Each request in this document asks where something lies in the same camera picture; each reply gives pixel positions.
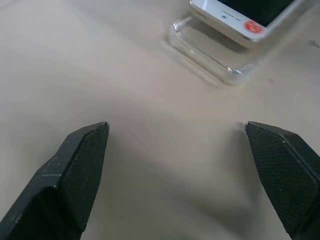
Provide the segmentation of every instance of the textured black surface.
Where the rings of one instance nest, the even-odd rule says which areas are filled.
[[[278,127],[249,122],[246,133],[275,211],[288,234],[301,237],[317,219],[319,156],[298,135]]]
[[[0,240],[78,240],[100,184],[109,126],[68,135],[0,223]]]
[[[100,142],[105,135],[105,131],[97,129],[84,139],[61,182],[64,199],[82,232],[86,229],[100,184],[106,148]]]

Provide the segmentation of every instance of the transparent phone case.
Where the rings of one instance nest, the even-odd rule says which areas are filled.
[[[259,60],[279,51],[305,29],[318,12],[316,6],[309,6],[298,20],[255,48],[239,45],[193,15],[175,21],[168,40],[181,53],[180,59],[207,81],[216,84],[218,78],[223,83],[236,84],[246,79]]]

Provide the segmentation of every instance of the beige table surface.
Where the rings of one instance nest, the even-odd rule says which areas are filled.
[[[83,240],[289,240],[260,185],[246,121],[320,153],[320,27],[239,86],[166,52],[187,0],[0,0],[0,217],[68,133],[109,121]]]

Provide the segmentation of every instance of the smartphone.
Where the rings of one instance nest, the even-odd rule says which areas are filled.
[[[306,2],[308,0],[190,0],[194,16],[246,48],[256,47],[271,37],[287,19],[296,16]]]

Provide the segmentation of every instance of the red sticker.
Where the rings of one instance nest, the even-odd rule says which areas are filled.
[[[253,34],[259,34],[262,32],[263,28],[258,25],[257,23],[255,23],[254,21],[247,21],[245,24],[245,29],[247,29],[249,32],[253,33]]]

